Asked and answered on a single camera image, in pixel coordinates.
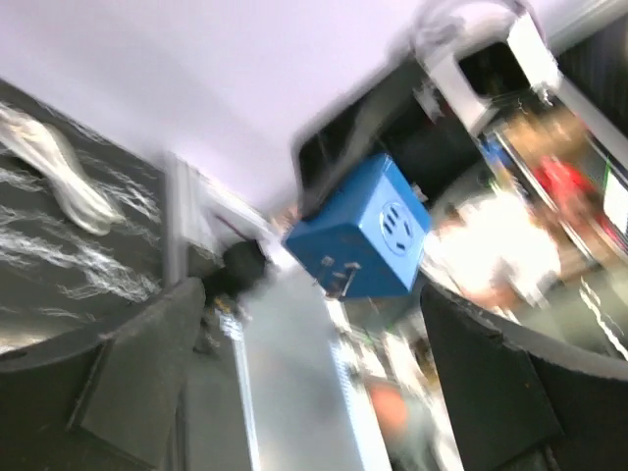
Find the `metal frame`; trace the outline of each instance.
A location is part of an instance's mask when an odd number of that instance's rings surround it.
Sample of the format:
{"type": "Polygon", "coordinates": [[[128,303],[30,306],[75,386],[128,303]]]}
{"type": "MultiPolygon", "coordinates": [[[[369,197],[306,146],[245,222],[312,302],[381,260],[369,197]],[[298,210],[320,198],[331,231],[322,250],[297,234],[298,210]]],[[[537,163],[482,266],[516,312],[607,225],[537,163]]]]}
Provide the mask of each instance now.
{"type": "MultiPolygon", "coordinates": [[[[351,331],[342,303],[328,299],[325,304],[336,328],[340,331],[351,331]]],[[[364,386],[352,381],[353,365],[343,357],[340,342],[339,339],[332,344],[332,352],[364,471],[389,471],[391,463],[375,411],[364,386]]]]}
{"type": "Polygon", "coordinates": [[[628,9],[623,0],[584,0],[572,3],[566,11],[552,18],[557,23],[548,27],[548,42],[554,55],[563,52],[574,41],[608,25],[628,9]]]}
{"type": "MultiPolygon", "coordinates": [[[[171,287],[184,280],[187,275],[185,228],[188,215],[184,209],[190,207],[189,194],[185,191],[189,183],[189,165],[174,155],[167,155],[165,162],[164,238],[166,256],[164,263],[164,285],[171,287]]],[[[188,471],[187,428],[185,426],[185,387],[179,397],[175,423],[171,431],[163,471],[188,471]]]]}

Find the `white wavy lines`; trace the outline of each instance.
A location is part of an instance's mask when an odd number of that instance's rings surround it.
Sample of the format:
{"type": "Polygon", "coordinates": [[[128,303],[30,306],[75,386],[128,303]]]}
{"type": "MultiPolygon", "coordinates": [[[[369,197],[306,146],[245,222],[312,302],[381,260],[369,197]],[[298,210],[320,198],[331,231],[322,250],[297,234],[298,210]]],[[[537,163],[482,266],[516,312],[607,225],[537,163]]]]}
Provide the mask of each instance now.
{"type": "MultiPolygon", "coordinates": [[[[86,165],[95,167],[113,177],[118,184],[98,182],[97,185],[112,198],[122,204],[130,207],[132,210],[142,214],[154,223],[161,222],[161,211],[159,205],[155,201],[155,197],[143,184],[135,182],[122,172],[118,172],[107,167],[104,162],[95,159],[87,152],[78,151],[77,156],[85,162],[86,165]]],[[[137,168],[145,177],[155,180],[156,177],[148,175],[146,172],[137,168]]]]}
{"type": "Polygon", "coordinates": [[[141,302],[160,287],[157,281],[135,273],[110,255],[97,242],[82,240],[44,213],[18,211],[0,206],[0,262],[27,271],[42,261],[83,273],[84,283],[74,287],[59,286],[71,299],[84,299],[101,293],[113,293],[132,302],[141,302]],[[41,237],[30,237],[9,228],[16,221],[36,221],[41,228],[73,244],[68,249],[41,237]]]}
{"type": "MultiPolygon", "coordinates": [[[[85,152],[84,150],[77,149],[77,156],[84,162],[85,165],[91,166],[95,169],[101,170],[103,172],[108,173],[114,178],[118,178],[119,175],[124,175],[120,172],[115,171],[111,167],[107,165],[106,162],[102,160],[96,159],[93,155],[85,152]]],[[[139,159],[131,158],[125,162],[126,165],[129,165],[135,172],[140,173],[143,177],[148,180],[157,180],[159,179],[157,171],[151,173],[148,172],[147,167],[151,167],[150,164],[146,164],[139,159]]]]}
{"type": "Polygon", "coordinates": [[[109,141],[107,139],[105,139],[102,135],[100,135],[98,132],[94,131],[93,129],[88,128],[87,126],[82,125],[80,123],[77,123],[75,120],[73,120],[71,118],[68,118],[63,113],[58,112],[54,108],[46,105],[45,103],[42,103],[39,100],[36,100],[36,101],[39,104],[39,106],[41,106],[44,110],[46,110],[48,113],[50,113],[54,118],[57,118],[57,119],[63,121],[64,123],[68,123],[70,126],[72,126],[78,132],[78,134],[82,135],[87,140],[91,140],[92,142],[97,142],[99,144],[108,144],[109,143],[109,141]]]}
{"type": "Polygon", "coordinates": [[[116,201],[142,214],[153,223],[159,223],[161,221],[161,214],[157,203],[152,199],[152,195],[149,192],[146,191],[144,193],[138,189],[141,187],[140,184],[134,183],[134,187],[131,185],[119,187],[108,183],[97,183],[96,185],[116,201]]]}
{"type": "Polygon", "coordinates": [[[46,189],[43,182],[44,180],[42,178],[31,175],[27,171],[12,172],[0,167],[0,183],[9,184],[17,189],[30,193],[43,191],[46,189]]]}
{"type": "Polygon", "coordinates": [[[85,322],[86,320],[93,322],[93,321],[96,320],[96,318],[92,314],[90,314],[88,312],[86,312],[84,314],[77,314],[77,313],[74,313],[74,312],[66,311],[64,309],[57,309],[55,307],[41,307],[41,308],[37,309],[37,311],[40,314],[43,314],[45,316],[50,316],[50,317],[67,317],[67,318],[75,319],[75,320],[81,321],[81,322],[85,322]]]}
{"type": "Polygon", "coordinates": [[[621,341],[617,338],[617,336],[613,333],[612,329],[608,326],[608,324],[604,321],[604,317],[609,319],[616,327],[618,327],[612,318],[605,314],[602,311],[602,301],[600,297],[596,294],[596,292],[584,281],[584,279],[580,279],[580,298],[583,300],[585,305],[591,310],[594,317],[596,318],[596,322],[606,335],[606,338],[612,346],[623,356],[624,360],[628,360],[628,349],[621,343],[621,341]]]}
{"type": "Polygon", "coordinates": [[[124,236],[138,236],[144,239],[144,241],[153,248],[160,248],[159,242],[161,238],[150,231],[148,228],[141,226],[133,221],[126,219],[122,224],[115,226],[114,233],[122,234],[124,236]]]}

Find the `metal prongs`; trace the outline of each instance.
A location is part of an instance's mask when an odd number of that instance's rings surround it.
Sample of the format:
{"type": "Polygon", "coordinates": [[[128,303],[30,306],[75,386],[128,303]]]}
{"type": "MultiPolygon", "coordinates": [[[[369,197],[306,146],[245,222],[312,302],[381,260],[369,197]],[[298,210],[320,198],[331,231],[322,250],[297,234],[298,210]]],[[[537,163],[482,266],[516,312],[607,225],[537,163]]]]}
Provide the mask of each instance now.
{"type": "Polygon", "coordinates": [[[349,262],[344,264],[344,272],[332,273],[334,281],[331,289],[327,292],[327,297],[331,299],[345,297],[360,268],[362,267],[360,267],[359,263],[349,262]]]}

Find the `blue cube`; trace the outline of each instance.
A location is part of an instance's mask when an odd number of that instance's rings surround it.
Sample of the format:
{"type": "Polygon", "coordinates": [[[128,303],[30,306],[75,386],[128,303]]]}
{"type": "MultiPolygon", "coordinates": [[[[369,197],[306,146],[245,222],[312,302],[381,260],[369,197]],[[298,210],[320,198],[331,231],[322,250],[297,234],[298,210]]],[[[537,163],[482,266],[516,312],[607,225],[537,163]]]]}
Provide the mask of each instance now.
{"type": "Polygon", "coordinates": [[[404,296],[430,227],[410,184],[381,154],[363,162],[316,219],[297,223],[284,245],[329,295],[404,296]]]}

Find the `blurry person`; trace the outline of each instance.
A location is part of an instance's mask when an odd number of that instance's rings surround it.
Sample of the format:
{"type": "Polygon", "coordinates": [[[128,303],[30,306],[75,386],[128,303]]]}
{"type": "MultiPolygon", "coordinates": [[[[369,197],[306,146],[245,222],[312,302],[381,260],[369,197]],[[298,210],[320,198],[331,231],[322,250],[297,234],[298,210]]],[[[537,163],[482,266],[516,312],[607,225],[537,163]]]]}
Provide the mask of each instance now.
{"type": "Polygon", "coordinates": [[[573,165],[555,156],[541,159],[534,176],[558,207],[563,221],[574,229],[596,218],[602,198],[593,184],[573,165]]]}
{"type": "Polygon", "coordinates": [[[438,376],[426,385],[423,392],[367,385],[393,469],[463,471],[438,376]]]}
{"type": "Polygon", "coordinates": [[[497,313],[521,302],[545,302],[557,282],[579,276],[588,262],[567,239],[560,221],[595,242],[592,227],[602,201],[592,188],[565,192],[554,213],[499,191],[449,207],[426,237],[422,270],[434,281],[497,313]]]}
{"type": "Polygon", "coordinates": [[[271,224],[279,232],[286,234],[298,221],[298,204],[293,203],[279,214],[271,218],[271,224]]]}

